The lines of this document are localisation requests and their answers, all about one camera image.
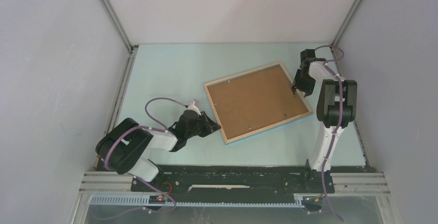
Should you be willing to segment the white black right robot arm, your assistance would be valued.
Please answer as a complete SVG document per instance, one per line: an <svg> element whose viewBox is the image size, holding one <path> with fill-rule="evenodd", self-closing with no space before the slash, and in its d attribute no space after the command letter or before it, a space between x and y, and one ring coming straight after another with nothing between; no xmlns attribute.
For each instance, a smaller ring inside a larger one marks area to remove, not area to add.
<svg viewBox="0 0 438 224"><path fill-rule="evenodd" d="M345 79L329 63L334 60L318 58L315 49L300 52L300 66L295 73L291 90L293 95L313 94L320 85L316 115L320 129L316 146L308 159L312 171L327 172L340 135L356 116L357 82Z"/></svg>

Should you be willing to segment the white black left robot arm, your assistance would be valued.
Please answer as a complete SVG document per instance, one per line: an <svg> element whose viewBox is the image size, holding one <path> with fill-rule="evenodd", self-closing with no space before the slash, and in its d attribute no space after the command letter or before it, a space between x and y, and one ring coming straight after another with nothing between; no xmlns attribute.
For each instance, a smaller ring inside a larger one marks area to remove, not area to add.
<svg viewBox="0 0 438 224"><path fill-rule="evenodd" d="M95 152L107 170L141 178L150 191L157 191L163 185L163 171L147 157L146 150L177 152L189 139L204 138L221 128L205 112L190 109L166 130L140 126L126 118L97 143Z"/></svg>

